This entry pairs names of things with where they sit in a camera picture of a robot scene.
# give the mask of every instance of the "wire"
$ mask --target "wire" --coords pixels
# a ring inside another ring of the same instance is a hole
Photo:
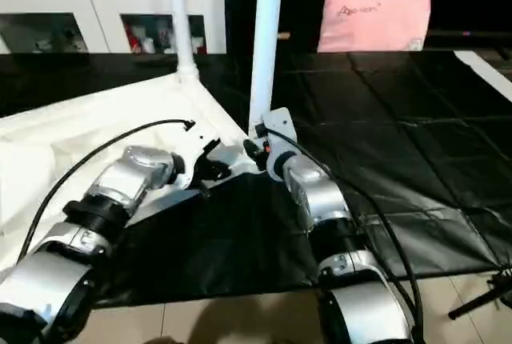
[[[397,235],[395,234],[395,232],[393,230],[393,227],[391,226],[387,217],[381,211],[380,207],[378,206],[378,204],[374,200],[374,198],[372,198],[366,191],[364,191],[363,188],[360,188],[359,186],[357,186],[356,184],[354,184],[352,181],[348,180],[347,178],[342,178],[339,175],[334,175],[327,166],[322,164],[318,159],[316,159],[315,156],[312,155],[311,152],[309,152],[306,148],[304,148],[303,146],[298,144],[292,138],[289,138],[289,137],[285,136],[284,134],[281,134],[280,132],[277,132],[276,130],[272,130],[269,128],[266,128],[266,132],[268,132],[269,134],[274,134],[275,136],[278,136],[279,138],[283,139],[284,141],[288,142],[289,144],[291,144],[292,146],[294,146],[295,148],[300,150],[305,156],[307,156],[315,164],[320,166],[326,172],[326,174],[330,177],[331,180],[333,180],[334,182],[344,182],[349,187],[351,187],[353,190],[358,192],[361,196],[363,196],[372,205],[372,207],[375,209],[375,212],[377,213],[377,216],[381,219],[381,222],[384,225],[386,232],[390,236],[391,241],[393,242],[394,247],[398,252],[398,256],[402,260],[402,264],[406,270],[406,274],[407,274],[407,277],[409,278],[410,286],[413,291],[413,299],[414,299],[413,306],[412,306],[412,302],[410,301],[410,297],[409,297],[408,293],[403,289],[402,285],[400,284],[400,282],[398,281],[396,276],[394,274],[392,274],[392,272],[390,270],[389,270],[389,273],[386,273],[386,274],[388,275],[388,277],[391,274],[391,279],[395,279],[396,283],[399,284],[399,286],[397,286],[396,284],[395,284],[395,286],[397,287],[398,292],[400,292],[400,295],[406,300],[407,306],[409,307],[410,312],[412,313],[412,315],[414,317],[414,323],[416,325],[415,331],[422,337],[422,334],[423,334],[422,297],[420,295],[418,282],[416,281],[416,276],[414,275],[414,272],[410,265],[409,259],[407,258],[406,253],[403,250],[402,245],[400,244],[400,241],[398,240]]]
[[[124,138],[127,138],[128,136],[131,136],[132,134],[135,134],[141,130],[145,130],[146,128],[150,128],[152,126],[159,126],[161,124],[172,124],[172,123],[181,123],[185,124],[185,130],[189,130],[192,126],[194,126],[195,122],[189,121],[189,120],[181,120],[181,119],[167,119],[167,120],[158,120],[156,122],[148,122],[147,124],[144,124],[142,126],[138,126],[136,128],[133,128],[132,130],[128,130],[127,132],[120,134],[119,136],[116,136],[115,138],[112,138],[108,142],[101,144],[98,148],[92,150],[88,153],[82,160],[77,162],[74,166],[72,166],[52,187],[50,192],[45,196],[45,198],[42,200],[41,205],[39,206],[37,212],[35,213],[34,219],[32,220],[32,223],[30,224],[29,231],[26,234],[25,241],[23,242],[22,250],[19,253],[18,256],[18,262],[20,262],[28,253],[30,243],[32,242],[32,238],[34,238],[35,230],[38,227],[39,222],[41,221],[42,214],[44,213],[46,207],[50,203],[50,200],[53,196],[57,193],[58,189],[66,182],[68,178],[72,174],[74,174],[81,166],[83,166],[86,162],[92,159],[96,154],[100,153],[101,151],[105,150],[112,144],[115,144],[119,140],[122,140]]]

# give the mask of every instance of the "white pipe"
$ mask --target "white pipe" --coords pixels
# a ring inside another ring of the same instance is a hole
[[[278,41],[281,0],[258,0],[254,32],[253,74],[250,85],[249,136],[270,111],[274,83],[275,50]]]
[[[173,3],[173,26],[176,47],[178,48],[178,74],[180,77],[198,76],[198,68],[192,55],[189,18],[186,14],[185,0],[171,0]]]

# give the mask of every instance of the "white cabinet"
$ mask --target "white cabinet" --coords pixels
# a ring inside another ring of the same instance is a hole
[[[91,0],[0,0],[0,53],[108,51]]]
[[[195,50],[225,53],[224,0],[186,9]],[[171,0],[0,0],[0,53],[171,53],[172,10]]]
[[[171,0],[92,0],[110,52],[173,53]],[[185,0],[193,48],[226,52],[224,0]]]

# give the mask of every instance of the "black tabletop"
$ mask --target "black tabletop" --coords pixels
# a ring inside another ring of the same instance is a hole
[[[250,60],[197,58],[246,129]],[[0,57],[0,115],[162,76],[173,56]],[[298,140],[368,191],[420,277],[495,270],[512,257],[512,104],[451,52],[278,56],[273,108]],[[374,210],[346,198],[403,275]],[[126,230],[102,304],[137,305],[314,286],[315,263],[278,183],[245,174]]]

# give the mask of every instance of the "white fabric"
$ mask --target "white fabric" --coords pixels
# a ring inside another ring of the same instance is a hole
[[[126,146],[155,146],[179,153],[187,174],[176,186],[184,188],[192,179],[195,160],[212,139],[222,140],[220,158],[237,166],[237,172],[250,166],[242,152],[246,135],[197,79],[180,84],[173,74],[0,119],[0,270],[14,264],[40,201],[73,164],[112,137],[165,118],[193,119],[197,125],[189,132],[179,124],[149,128],[91,159],[47,207],[34,246],[55,222],[63,220],[62,207],[82,198]],[[169,192],[166,188],[150,193],[134,221],[168,206],[169,202],[160,200]]]

